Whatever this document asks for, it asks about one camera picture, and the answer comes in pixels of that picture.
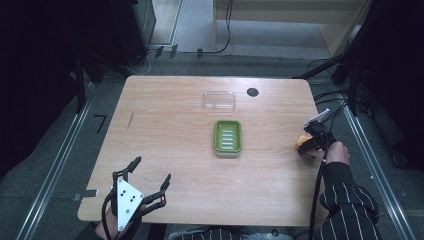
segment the black hole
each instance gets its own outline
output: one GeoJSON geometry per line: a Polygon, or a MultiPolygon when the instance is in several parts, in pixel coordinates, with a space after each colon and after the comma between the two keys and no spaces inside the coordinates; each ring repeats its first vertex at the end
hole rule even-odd
{"type": "Polygon", "coordinates": [[[247,89],[247,95],[251,96],[251,97],[256,97],[258,96],[259,91],[256,88],[249,88],[247,89]]]}

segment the transparent lid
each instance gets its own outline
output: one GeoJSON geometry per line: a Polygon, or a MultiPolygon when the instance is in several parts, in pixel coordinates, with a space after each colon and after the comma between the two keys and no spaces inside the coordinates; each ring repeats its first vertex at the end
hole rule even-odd
{"type": "Polygon", "coordinates": [[[231,91],[206,91],[203,93],[203,108],[211,112],[234,112],[236,95],[231,91]]]}

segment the green container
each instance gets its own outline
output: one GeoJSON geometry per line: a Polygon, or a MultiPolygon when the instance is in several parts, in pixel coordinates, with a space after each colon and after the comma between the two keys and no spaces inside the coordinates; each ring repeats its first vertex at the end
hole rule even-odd
{"type": "Polygon", "coordinates": [[[238,121],[220,120],[215,123],[215,153],[223,157],[237,157],[241,153],[241,124],[238,121]]]}

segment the striped sleeve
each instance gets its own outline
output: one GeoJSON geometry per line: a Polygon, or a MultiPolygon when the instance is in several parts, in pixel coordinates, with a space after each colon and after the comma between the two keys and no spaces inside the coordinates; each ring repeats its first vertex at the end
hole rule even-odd
{"type": "Polygon", "coordinates": [[[325,190],[320,196],[328,216],[315,239],[381,239],[375,224],[378,206],[365,188],[355,184],[350,167],[333,162],[324,167],[325,190]]]}

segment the orange object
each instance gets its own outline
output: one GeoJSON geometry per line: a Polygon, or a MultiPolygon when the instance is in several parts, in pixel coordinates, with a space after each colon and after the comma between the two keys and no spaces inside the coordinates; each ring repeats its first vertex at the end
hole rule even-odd
{"type": "Polygon", "coordinates": [[[311,139],[311,136],[307,136],[307,135],[300,135],[299,139],[297,139],[296,141],[296,145],[295,148],[299,149],[299,147],[306,141],[308,141],[309,139],[311,139]]]}

